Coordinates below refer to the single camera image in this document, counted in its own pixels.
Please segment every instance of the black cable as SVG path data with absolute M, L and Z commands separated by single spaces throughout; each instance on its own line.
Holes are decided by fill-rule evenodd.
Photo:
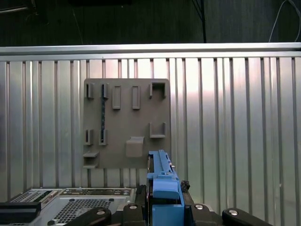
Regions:
M 200 20 L 202 21 L 202 16 L 201 16 L 201 13 L 200 13 L 200 12 L 202 12 L 202 10 L 200 9 L 199 4 L 197 3 L 197 5 L 198 5 L 198 7 L 197 7 L 197 5 L 196 5 L 196 3 L 194 2 L 194 0 L 192 0 L 192 3 L 193 3 L 194 8 L 196 9 L 196 11 L 197 11 L 197 13 L 198 13 L 198 16 L 199 16 Z
M 205 10 L 204 10 L 204 0 L 200 0 L 201 1 L 201 8 L 202 8 L 202 25 L 203 25 L 203 39 L 204 39 L 204 43 L 207 43 L 207 38 L 206 38 L 206 24 L 205 24 Z
M 202 22 L 202 27 L 203 27 L 203 40 L 204 43 L 207 43 L 207 38 L 206 38 L 206 24 L 205 24 L 205 11 L 204 11 L 204 0 L 200 0 L 201 6 L 198 3 L 198 0 L 192 0 L 192 3 L 194 5 L 194 8 L 196 9 L 198 16 Z

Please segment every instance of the dark background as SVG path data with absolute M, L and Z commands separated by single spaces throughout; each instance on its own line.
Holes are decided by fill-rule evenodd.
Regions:
M 301 0 L 294 2 L 301 10 Z M 268 42 L 282 0 L 204 3 L 207 42 Z M 202 23 L 192 0 L 133 0 L 130 5 L 101 7 L 44 0 L 40 6 L 48 23 L 30 11 L 0 14 L 0 46 L 203 42 Z M 295 9 L 286 3 L 272 42 L 294 41 L 298 22 Z

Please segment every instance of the metal plate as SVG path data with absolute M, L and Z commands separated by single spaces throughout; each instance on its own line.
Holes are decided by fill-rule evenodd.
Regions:
M 146 169 L 82 168 L 83 82 L 167 78 L 171 160 L 179 178 L 190 180 L 194 201 L 217 212 L 242 208 L 276 226 L 299 225 L 300 49 L 300 43 L 0 48 L 0 200 L 32 186 L 145 183 Z

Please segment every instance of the blue plastic part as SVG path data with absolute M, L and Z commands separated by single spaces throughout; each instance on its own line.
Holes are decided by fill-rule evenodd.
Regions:
M 153 198 L 180 200 L 181 204 L 152 206 L 152 225 L 184 225 L 184 199 L 178 175 L 164 150 L 149 152 L 153 156 L 154 172 L 147 174 L 153 180 Z

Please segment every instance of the gray wall mount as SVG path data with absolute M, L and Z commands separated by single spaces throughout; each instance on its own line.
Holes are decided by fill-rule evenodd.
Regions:
M 146 168 L 148 151 L 171 156 L 166 79 L 86 79 L 84 168 Z

